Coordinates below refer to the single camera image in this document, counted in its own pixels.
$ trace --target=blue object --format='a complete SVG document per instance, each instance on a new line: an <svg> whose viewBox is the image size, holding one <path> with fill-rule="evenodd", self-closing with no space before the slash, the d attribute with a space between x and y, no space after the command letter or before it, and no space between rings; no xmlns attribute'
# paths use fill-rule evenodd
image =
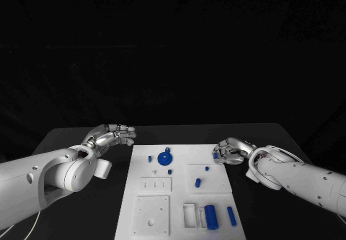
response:
<svg viewBox="0 0 346 240"><path fill-rule="evenodd" d="M200 179L198 179L198 178L195 179L194 186L195 186L195 188L198 188L198 187L200 187Z"/></svg>
<svg viewBox="0 0 346 240"><path fill-rule="evenodd" d="M234 214L233 214L233 211L232 211L232 207L229 206L229 207L226 208L226 210L227 210L227 215L229 215L230 224L232 224L232 226L236 226L236 219L234 219Z"/></svg>
<svg viewBox="0 0 346 240"><path fill-rule="evenodd" d="M214 206L206 205L203 207L203 211L204 211L206 227L208 230L216 230L219 228L219 224L216 219Z"/></svg>
<svg viewBox="0 0 346 240"><path fill-rule="evenodd" d="M170 154L170 148L165 147L164 152L158 154L157 161L162 166L167 166L171 163L171 154Z"/></svg>

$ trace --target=table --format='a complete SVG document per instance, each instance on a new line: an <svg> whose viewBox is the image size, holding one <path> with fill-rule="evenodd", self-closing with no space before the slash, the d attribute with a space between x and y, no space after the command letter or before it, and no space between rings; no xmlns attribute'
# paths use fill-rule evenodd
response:
<svg viewBox="0 0 346 240"><path fill-rule="evenodd" d="M92 127L56 128L33 155L80 144ZM285 129L276 123L136 126L136 145L216 144L234 137L256 147L273 145L311 163ZM102 159L112 162L106 179L93 177L80 192L59 199L41 212L27 240L113 240L132 147L109 148ZM283 189L275 191L246 176L247 164L224 165L232 195L247 240L346 239L337 215ZM35 214L15 224L1 240L22 240Z"/></svg>

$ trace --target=robotic hand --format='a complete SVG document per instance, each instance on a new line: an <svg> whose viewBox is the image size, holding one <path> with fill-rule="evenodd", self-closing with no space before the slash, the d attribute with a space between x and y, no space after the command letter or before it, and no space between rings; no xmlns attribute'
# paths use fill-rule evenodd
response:
<svg viewBox="0 0 346 240"><path fill-rule="evenodd" d="M99 157L109 146L131 146L135 136L132 127L99 125L80 145L1 163L0 230L80 191L92 176L105 179L112 164Z"/></svg>
<svg viewBox="0 0 346 240"><path fill-rule="evenodd" d="M229 137L214 146L216 163L240 164L247 159L246 177L273 190L283 189L309 203L346 217L346 176L302 160L281 148L256 148Z"/></svg>

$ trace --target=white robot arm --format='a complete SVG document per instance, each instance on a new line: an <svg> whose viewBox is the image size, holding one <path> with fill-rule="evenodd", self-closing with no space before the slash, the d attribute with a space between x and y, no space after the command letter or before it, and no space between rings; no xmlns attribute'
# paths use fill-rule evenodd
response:
<svg viewBox="0 0 346 240"><path fill-rule="evenodd" d="M135 136L132 127L99 125L80 145L1 163L0 230L80 191L92 176L105 179L112 164L99 157L109 146L131 146Z"/></svg>
<svg viewBox="0 0 346 240"><path fill-rule="evenodd" d="M256 148L229 137L213 148L217 163L240 164L247 159L246 176L273 190L283 189L309 203L346 217L346 176L301 161L268 145Z"/></svg>

